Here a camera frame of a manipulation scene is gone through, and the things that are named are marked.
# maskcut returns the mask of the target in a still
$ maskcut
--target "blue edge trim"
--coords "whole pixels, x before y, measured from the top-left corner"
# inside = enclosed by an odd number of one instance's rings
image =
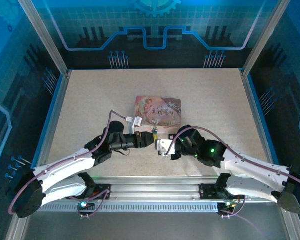
[[[251,87],[251,91],[252,91],[252,95],[253,95],[253,98],[254,98],[254,101],[255,101],[255,104],[256,104],[256,108],[258,110],[258,113],[259,113],[259,116],[260,116],[260,119],[261,119],[261,124],[262,124],[263,130],[264,130],[264,133],[265,133],[265,138],[266,138],[266,141],[269,145],[269,149],[270,149],[270,152],[271,152],[273,163],[278,165],[279,160],[278,160],[278,156],[277,156],[277,153],[276,153],[276,150],[275,150],[275,146],[274,146],[274,143],[272,142],[270,132],[269,132],[269,129],[268,129],[268,126],[267,126],[267,123],[266,123],[266,119],[265,119],[264,113],[262,112],[262,108],[261,108],[261,105],[260,105],[260,102],[259,102],[257,91],[256,91],[255,85],[252,81],[250,73],[248,74],[247,78],[248,78],[249,85]]]
[[[40,153],[41,153],[41,150],[42,150],[42,146],[44,144],[44,140],[45,140],[46,135],[47,135],[48,126],[49,126],[49,123],[50,123],[50,120],[51,120],[51,117],[52,117],[52,112],[53,112],[53,110],[55,108],[55,105],[56,105],[56,101],[57,101],[57,97],[58,97],[58,94],[59,94],[59,90],[60,90],[60,87],[61,87],[62,80],[63,80],[63,75],[60,74],[60,77],[59,77],[58,83],[56,85],[54,95],[53,95],[53,98],[52,98],[52,101],[51,101],[51,104],[50,104],[50,108],[49,108],[48,114],[47,114],[45,122],[44,122],[44,126],[43,126],[43,129],[42,129],[42,132],[41,132],[40,140],[39,140],[38,146],[36,148],[36,151],[35,151],[35,154],[34,154],[34,157],[33,157],[32,165],[31,165],[32,169],[35,168],[38,164],[39,156],[40,156]]]

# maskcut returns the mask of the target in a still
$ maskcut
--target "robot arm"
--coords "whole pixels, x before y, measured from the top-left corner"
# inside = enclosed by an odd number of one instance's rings
[[[179,133],[190,127],[182,127]],[[171,139],[157,140],[155,148],[163,157],[171,155],[171,160],[192,156],[206,166],[221,169],[221,172],[230,171],[247,176],[222,173],[215,184],[215,190],[223,198],[242,195],[263,198],[277,203],[289,212],[300,214],[300,184],[285,176],[292,175],[300,179],[300,168],[288,168],[252,158],[229,149],[220,141],[206,140],[195,129],[181,134],[168,152],[172,142]]]
[[[96,137],[84,148],[64,159],[34,169],[20,169],[11,181],[7,192],[11,201],[25,184],[42,172],[45,171],[45,173],[33,181],[15,202],[13,209],[18,217],[28,217],[41,206],[58,199],[92,197],[95,193],[96,184],[87,173],[80,172],[91,169],[110,159],[112,151],[125,151],[130,148],[142,149],[154,143],[152,133],[123,134],[124,125],[119,121],[112,121],[105,136],[105,141],[96,151],[91,153],[101,143],[105,132],[106,129],[104,129],[102,136]]]

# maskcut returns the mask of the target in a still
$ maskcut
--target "beige table surface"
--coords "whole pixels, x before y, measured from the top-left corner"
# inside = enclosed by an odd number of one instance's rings
[[[110,110],[133,117],[137,96],[181,99],[182,126],[205,127],[233,148],[266,160],[238,69],[122,69],[72,71],[47,162],[102,134]],[[160,157],[154,145],[132,149],[129,156],[114,152],[87,172],[92,177],[216,175],[195,158]]]

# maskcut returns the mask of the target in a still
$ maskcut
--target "white cable clip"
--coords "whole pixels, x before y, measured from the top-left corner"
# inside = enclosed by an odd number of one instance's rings
[[[129,117],[127,116],[125,119],[128,123],[130,123],[129,131],[130,134],[135,134],[135,127],[140,127],[142,123],[142,117]]]

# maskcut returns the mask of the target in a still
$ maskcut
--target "glass panel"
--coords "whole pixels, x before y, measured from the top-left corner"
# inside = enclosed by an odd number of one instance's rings
[[[277,0],[35,0],[70,69],[241,68]]]
[[[9,181],[36,160],[59,76],[18,1],[0,0],[0,239],[11,221]]]
[[[290,2],[251,77],[274,155],[300,166],[300,0]]]

